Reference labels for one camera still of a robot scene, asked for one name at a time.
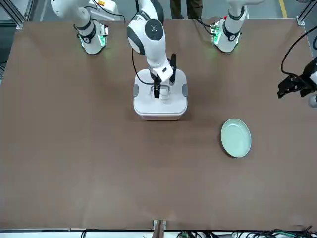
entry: black cable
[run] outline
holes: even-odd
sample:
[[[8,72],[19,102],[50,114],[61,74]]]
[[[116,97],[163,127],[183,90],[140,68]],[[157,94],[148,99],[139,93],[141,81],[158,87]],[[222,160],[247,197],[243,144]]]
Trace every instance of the black cable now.
[[[315,50],[317,50],[316,41],[317,41],[317,36],[315,36],[314,41],[313,41],[313,48]]]
[[[294,42],[294,44],[292,44],[292,46],[289,48],[289,50],[287,51],[286,55],[284,56],[284,58],[283,58],[283,60],[282,60],[282,64],[281,64],[281,71],[282,71],[282,73],[284,73],[284,74],[286,74],[286,75],[294,76],[294,77],[296,77],[296,78],[298,78],[298,79],[301,80],[300,76],[298,76],[297,74],[287,72],[287,71],[285,71],[285,70],[283,69],[283,68],[284,68],[284,62],[285,62],[287,56],[289,55],[289,53],[291,52],[291,50],[294,48],[294,46],[295,46],[302,38],[304,38],[305,36],[307,36],[309,33],[311,33],[312,31],[314,31],[314,30],[316,30],[316,29],[317,29],[317,26],[314,26],[314,27],[313,27],[312,29],[310,29],[308,32],[306,32],[305,34],[301,35],[301,37],[298,38],[298,39]]]
[[[194,232],[196,233],[196,237],[199,236],[200,238],[203,238],[201,234],[199,234],[198,232]]]
[[[132,64],[133,64],[134,72],[135,72],[135,74],[137,75],[138,79],[140,80],[141,83],[144,83],[144,84],[146,84],[146,85],[154,85],[154,83],[146,83],[146,82],[144,82],[144,81],[142,81],[142,80],[140,79],[140,77],[139,77],[139,75],[138,75],[138,72],[137,72],[137,70],[136,70],[136,68],[135,68],[133,52],[134,52],[134,50],[132,49],[132,53],[131,53],[131,56],[132,56]]]
[[[94,8],[93,6],[86,6],[85,9],[92,8],[92,9],[94,9],[94,10],[97,10],[98,8],[97,8],[96,5],[95,5],[95,7],[96,7],[96,8]]]
[[[86,237],[86,234],[87,234],[87,231],[83,231],[83,232],[81,233],[80,238],[85,238],[85,237]]]
[[[205,24],[203,23],[203,20],[201,18],[197,19],[197,18],[194,18],[196,21],[198,21],[200,24],[202,24],[203,26],[206,26],[206,27],[211,27],[211,24],[208,25],[208,24]]]
[[[139,1],[138,0],[135,0],[135,8],[137,10],[137,13],[139,12],[139,8],[140,8],[140,5],[139,5]]]
[[[97,3],[95,0],[93,0],[93,2],[95,3],[95,5],[99,6],[103,11],[105,11],[106,13],[108,13],[108,14],[110,14],[110,15],[113,15],[113,16],[121,16],[121,17],[123,18],[124,24],[125,24],[125,17],[124,17],[123,15],[114,14],[114,13],[112,13],[112,12],[109,12],[109,11],[103,9],[103,8],[99,5],[99,3]]]

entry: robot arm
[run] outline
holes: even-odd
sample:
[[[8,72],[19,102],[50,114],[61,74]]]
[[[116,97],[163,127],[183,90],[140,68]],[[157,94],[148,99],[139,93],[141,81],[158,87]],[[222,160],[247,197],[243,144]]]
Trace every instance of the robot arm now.
[[[91,19],[85,9],[88,4],[89,0],[51,0],[55,14],[74,22],[83,48],[87,53],[95,55],[106,46],[108,28]]]
[[[157,0],[141,0],[140,6],[127,27],[128,41],[137,53],[146,56],[150,72],[166,82],[174,72],[166,57],[163,8]]]
[[[265,0],[227,0],[227,3],[229,4],[229,13],[232,16],[239,17],[242,9],[246,5],[257,5]]]
[[[317,91],[317,57],[304,69],[302,75],[290,74],[278,85],[278,98],[291,92],[300,91],[301,97]],[[308,101],[312,108],[317,108],[317,94],[311,95]]]
[[[221,19],[211,27],[213,43],[225,53],[233,51],[238,44],[241,28],[246,19],[245,6],[257,5],[265,0],[227,0],[228,17]]]

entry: metal frame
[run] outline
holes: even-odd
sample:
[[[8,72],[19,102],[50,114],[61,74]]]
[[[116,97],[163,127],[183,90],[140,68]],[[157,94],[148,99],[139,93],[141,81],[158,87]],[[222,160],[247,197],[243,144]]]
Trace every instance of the metal frame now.
[[[296,17],[297,19],[297,24],[299,26],[303,26],[305,25],[305,18],[308,16],[308,14],[312,11],[312,9],[316,6],[317,1],[310,1],[306,7],[304,8],[304,10],[302,11],[302,13]]]
[[[17,29],[22,29],[26,18],[20,13],[19,9],[10,0],[0,0],[0,5],[15,22]]]

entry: green led light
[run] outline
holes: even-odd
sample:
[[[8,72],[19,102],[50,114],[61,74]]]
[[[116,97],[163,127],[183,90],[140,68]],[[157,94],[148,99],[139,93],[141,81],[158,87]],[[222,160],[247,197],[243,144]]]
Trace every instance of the green led light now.
[[[220,36],[221,36],[221,32],[218,32],[218,34],[216,34],[214,38],[214,44],[217,45],[219,43]]]
[[[99,36],[99,41],[100,41],[100,44],[101,44],[102,47],[106,45],[105,36]]]

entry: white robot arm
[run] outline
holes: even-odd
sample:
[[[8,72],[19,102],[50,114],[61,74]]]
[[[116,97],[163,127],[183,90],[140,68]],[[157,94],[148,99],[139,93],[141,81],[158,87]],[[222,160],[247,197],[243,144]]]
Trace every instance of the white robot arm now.
[[[106,46],[108,28],[91,19],[85,9],[89,0],[51,0],[52,9],[62,19],[74,22],[82,46],[86,52],[95,55]]]
[[[265,0],[227,0],[228,17],[221,19],[211,27],[213,43],[225,53],[233,51],[238,44],[241,27],[246,19],[245,6],[257,5]]]
[[[127,27],[129,43],[137,53],[146,56],[150,72],[166,82],[173,69],[166,57],[163,8],[157,0],[141,0],[140,6]]]

